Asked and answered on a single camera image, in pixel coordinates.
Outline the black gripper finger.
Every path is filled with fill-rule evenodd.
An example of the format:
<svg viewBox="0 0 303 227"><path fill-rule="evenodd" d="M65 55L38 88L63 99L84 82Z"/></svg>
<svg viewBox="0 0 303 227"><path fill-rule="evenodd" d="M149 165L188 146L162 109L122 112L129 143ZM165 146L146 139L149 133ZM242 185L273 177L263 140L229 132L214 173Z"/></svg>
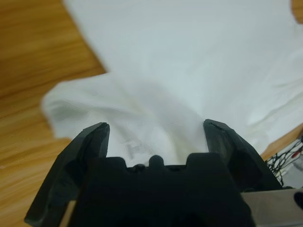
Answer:
<svg viewBox="0 0 303 227"><path fill-rule="evenodd" d="M240 192L283 188L257 151L234 129L210 119L203 126L209 152L220 155Z"/></svg>
<svg viewBox="0 0 303 227"><path fill-rule="evenodd" d="M47 218L58 224L67 204L75 200L90 162L106 157L110 126L97 123L82 130L57 156L33 200L24 222L42 225Z"/></svg>

